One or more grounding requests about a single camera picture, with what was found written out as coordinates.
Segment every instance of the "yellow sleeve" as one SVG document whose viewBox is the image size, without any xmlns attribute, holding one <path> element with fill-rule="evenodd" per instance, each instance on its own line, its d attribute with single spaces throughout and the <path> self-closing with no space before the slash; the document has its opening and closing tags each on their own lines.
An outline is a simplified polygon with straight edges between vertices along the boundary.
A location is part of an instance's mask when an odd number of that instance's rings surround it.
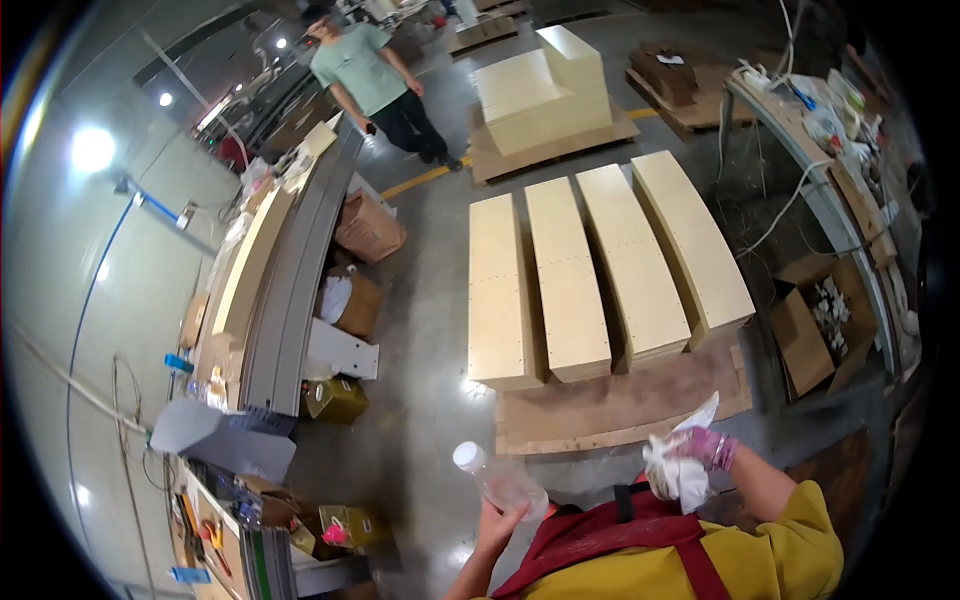
<svg viewBox="0 0 960 600">
<path fill-rule="evenodd" d="M 816 482 L 797 486 L 777 521 L 759 525 L 755 535 L 770 541 L 781 598 L 815 598 L 836 589 L 843 548 Z"/>
</svg>

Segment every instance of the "black shoe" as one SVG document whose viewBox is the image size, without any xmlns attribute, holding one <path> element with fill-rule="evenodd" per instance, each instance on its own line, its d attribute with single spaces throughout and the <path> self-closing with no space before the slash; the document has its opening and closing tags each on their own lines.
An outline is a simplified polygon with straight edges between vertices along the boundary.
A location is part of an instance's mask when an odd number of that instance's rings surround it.
<svg viewBox="0 0 960 600">
<path fill-rule="evenodd" d="M 438 159 L 438 162 L 450 171 L 459 171 L 464 168 L 464 163 L 460 162 L 451 155 L 444 155 Z"/>
</svg>

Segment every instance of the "yellow floor line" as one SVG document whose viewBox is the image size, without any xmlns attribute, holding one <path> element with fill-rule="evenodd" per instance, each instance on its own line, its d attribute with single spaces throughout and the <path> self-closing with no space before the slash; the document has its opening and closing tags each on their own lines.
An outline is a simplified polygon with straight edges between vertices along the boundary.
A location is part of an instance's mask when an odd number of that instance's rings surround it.
<svg viewBox="0 0 960 600">
<path fill-rule="evenodd" d="M 643 119 L 646 117 L 657 116 L 657 112 L 652 108 L 637 108 L 636 110 L 631 110 L 630 112 L 628 112 L 627 116 L 629 116 L 631 120 Z M 461 162 L 464 163 L 465 167 L 470 165 L 469 156 L 464 156 L 460 160 Z M 430 171 L 427 171 L 423 175 L 417 175 L 411 180 L 407 180 L 399 185 L 395 185 L 391 187 L 387 191 L 382 192 L 380 196 L 382 196 L 384 200 L 388 198 L 392 198 L 393 196 L 396 196 L 400 192 L 405 192 L 411 187 L 417 187 L 421 183 L 427 183 L 428 181 L 434 180 L 437 177 L 443 175 L 444 173 L 449 173 L 449 172 L 450 170 L 447 169 L 446 167 L 437 167 L 436 169 L 431 169 Z"/>
</svg>

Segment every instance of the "white bottle cap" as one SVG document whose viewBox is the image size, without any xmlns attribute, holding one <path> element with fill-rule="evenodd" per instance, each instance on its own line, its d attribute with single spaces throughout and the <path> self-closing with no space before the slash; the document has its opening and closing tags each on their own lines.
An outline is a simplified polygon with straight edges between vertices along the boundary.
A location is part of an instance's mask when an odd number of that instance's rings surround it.
<svg viewBox="0 0 960 600">
<path fill-rule="evenodd" d="M 463 442 L 453 451 L 453 463 L 463 470 L 474 470 L 482 463 L 485 453 L 475 442 Z"/>
</svg>

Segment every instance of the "man in green t-shirt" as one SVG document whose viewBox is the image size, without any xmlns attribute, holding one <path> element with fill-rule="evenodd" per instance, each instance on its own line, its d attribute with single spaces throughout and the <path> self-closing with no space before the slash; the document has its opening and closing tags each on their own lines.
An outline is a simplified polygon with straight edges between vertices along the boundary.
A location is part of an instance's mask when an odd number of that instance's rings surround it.
<svg viewBox="0 0 960 600">
<path fill-rule="evenodd" d="M 373 123 L 392 144 L 418 153 L 423 162 L 437 160 L 451 171 L 463 167 L 423 110 L 423 84 L 386 47 L 388 34 L 367 23 L 344 32 L 333 22 L 330 9 L 321 5 L 310 6 L 300 19 L 307 34 L 320 41 L 310 70 L 361 131 L 372 131 Z"/>
</svg>

